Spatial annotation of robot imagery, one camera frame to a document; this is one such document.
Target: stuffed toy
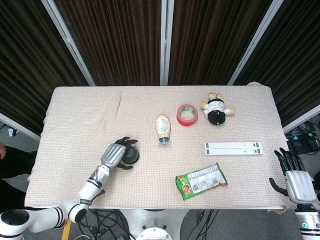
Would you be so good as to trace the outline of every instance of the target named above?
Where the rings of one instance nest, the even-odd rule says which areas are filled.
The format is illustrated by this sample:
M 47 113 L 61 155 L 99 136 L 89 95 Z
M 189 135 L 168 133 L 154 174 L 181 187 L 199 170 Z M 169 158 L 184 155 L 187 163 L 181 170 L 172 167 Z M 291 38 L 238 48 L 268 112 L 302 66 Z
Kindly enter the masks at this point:
M 226 114 L 234 115 L 236 113 L 233 108 L 225 108 L 225 102 L 220 93 L 209 93 L 208 99 L 208 103 L 203 101 L 200 103 L 200 107 L 203 109 L 205 118 L 213 125 L 223 124 L 226 120 Z

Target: floor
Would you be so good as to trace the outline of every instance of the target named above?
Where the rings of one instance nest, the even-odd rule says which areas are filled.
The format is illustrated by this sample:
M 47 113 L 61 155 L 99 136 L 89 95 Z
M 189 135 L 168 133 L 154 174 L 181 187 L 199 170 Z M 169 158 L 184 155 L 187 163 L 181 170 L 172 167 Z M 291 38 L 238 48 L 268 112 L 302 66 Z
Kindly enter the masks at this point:
M 318 123 L 320 116 L 314 118 L 314 122 Z M 5 145 L 12 146 L 23 151 L 34 151 L 38 148 L 39 143 L 21 132 L 16 136 L 8 136 L 8 127 L 0 128 L 0 142 Z M 304 166 L 310 175 L 313 177 L 320 171 L 320 152 L 315 155 L 300 155 Z M 28 187 L 28 175 L 20 175 L 15 178 L 6 179 L 8 183 L 14 187 L 26 191 Z M 190 210 L 185 216 L 180 230 L 180 239 L 186 240 L 191 230 L 196 225 L 200 215 L 199 210 Z M 193 231 L 190 240 L 195 240 L 203 222 L 206 219 L 208 211 L 201 224 Z M 93 215 L 88 217 L 89 223 L 93 223 L 95 218 Z M 121 230 L 116 229 L 117 237 L 121 235 Z M 81 232 L 76 224 L 71 226 L 69 239 L 73 240 Z M 62 229 L 49 229 L 39 233 L 31 233 L 28 230 L 24 232 L 25 240 L 60 240 L 62 237 Z M 106 233 L 102 239 L 111 240 L 113 237 Z M 301 240 L 299 225 L 293 210 L 288 210 L 283 215 L 278 215 L 274 212 L 266 210 L 220 210 L 214 221 L 214 224 L 208 231 L 208 240 L 224 239 L 224 240 Z

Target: brown curtain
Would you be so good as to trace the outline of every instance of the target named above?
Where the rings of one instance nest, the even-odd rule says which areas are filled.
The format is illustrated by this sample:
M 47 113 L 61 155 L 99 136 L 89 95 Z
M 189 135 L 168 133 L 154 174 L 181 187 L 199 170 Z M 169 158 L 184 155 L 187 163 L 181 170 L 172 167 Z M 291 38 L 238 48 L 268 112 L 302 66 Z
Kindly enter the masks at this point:
M 40 134 L 55 87 L 88 84 L 40 0 L 1 0 L 0 14 L 0 113 Z
M 55 0 L 98 86 L 159 85 L 161 0 Z
M 235 85 L 271 87 L 283 126 L 320 104 L 320 1 L 284 1 Z
M 271 0 L 175 0 L 169 85 L 226 85 Z

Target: red tape roll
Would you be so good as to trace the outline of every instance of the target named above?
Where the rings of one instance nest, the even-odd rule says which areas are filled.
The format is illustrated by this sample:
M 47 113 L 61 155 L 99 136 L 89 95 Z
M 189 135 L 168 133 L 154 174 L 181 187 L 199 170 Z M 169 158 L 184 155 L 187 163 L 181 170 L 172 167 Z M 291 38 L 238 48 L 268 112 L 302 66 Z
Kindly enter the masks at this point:
M 190 112 L 193 115 L 193 118 L 190 120 L 183 119 L 181 117 L 182 112 Z M 178 123 L 180 123 L 182 126 L 188 127 L 194 124 L 198 119 L 198 111 L 197 109 L 192 106 L 191 104 L 183 104 L 178 108 L 178 111 L 176 112 L 176 120 Z

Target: snack bag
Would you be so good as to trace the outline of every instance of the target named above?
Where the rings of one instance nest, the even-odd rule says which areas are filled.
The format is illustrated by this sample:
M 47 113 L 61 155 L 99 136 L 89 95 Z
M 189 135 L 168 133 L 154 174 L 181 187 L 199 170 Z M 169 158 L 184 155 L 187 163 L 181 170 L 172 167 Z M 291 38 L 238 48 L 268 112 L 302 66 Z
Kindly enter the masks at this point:
M 183 200 L 202 194 L 209 189 L 228 185 L 218 163 L 211 167 L 176 176 L 175 184 Z

